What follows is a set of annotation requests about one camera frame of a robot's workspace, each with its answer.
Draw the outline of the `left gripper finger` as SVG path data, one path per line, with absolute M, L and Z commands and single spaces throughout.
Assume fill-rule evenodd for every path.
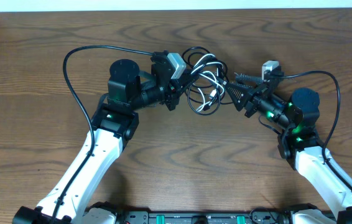
M 189 82 L 180 82 L 177 81 L 176 82 L 176 99 L 179 99 L 183 93 L 189 89 L 191 87 L 191 85 L 193 84 L 193 81 L 189 81 Z
M 185 70 L 178 79 L 178 83 L 180 86 L 190 86 L 198 79 L 199 75 L 197 75 L 196 73 L 192 74 L 191 70 Z

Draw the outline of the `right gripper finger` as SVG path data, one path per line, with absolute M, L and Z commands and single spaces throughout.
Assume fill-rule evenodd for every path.
M 241 111 L 242 109 L 257 111 L 257 103 L 254 102 L 255 88 L 238 83 L 227 83 L 225 90 L 229 94 L 237 111 Z
M 264 83 L 264 80 L 259 77 L 253 77 L 253 76 L 245 75 L 243 73 L 235 73 L 235 80 L 238 83 L 245 83 L 245 82 L 252 82 L 256 84 Z

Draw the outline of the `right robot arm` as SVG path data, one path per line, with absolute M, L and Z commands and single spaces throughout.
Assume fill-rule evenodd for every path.
M 259 113 L 279 127 L 281 158 L 311 183 L 330 208 L 334 223 L 352 223 L 352 178 L 327 149 L 329 139 L 321 140 L 316 129 L 319 94 L 298 88 L 284 100 L 275 90 L 286 79 L 278 69 L 264 72 L 262 78 L 238 75 L 234 83 L 226 83 L 225 90 L 246 117 Z

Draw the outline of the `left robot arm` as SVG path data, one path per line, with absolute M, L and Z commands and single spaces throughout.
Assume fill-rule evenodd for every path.
M 21 207 L 13 223 L 116 223 L 114 212 L 88 208 L 88 202 L 136 132 L 136 111 L 156 103 L 174 110 L 197 80 L 178 53 L 154 52 L 150 57 L 149 73 L 129 59 L 110 66 L 108 92 L 88 118 L 90 130 L 80 152 L 51 192 L 35 208 Z

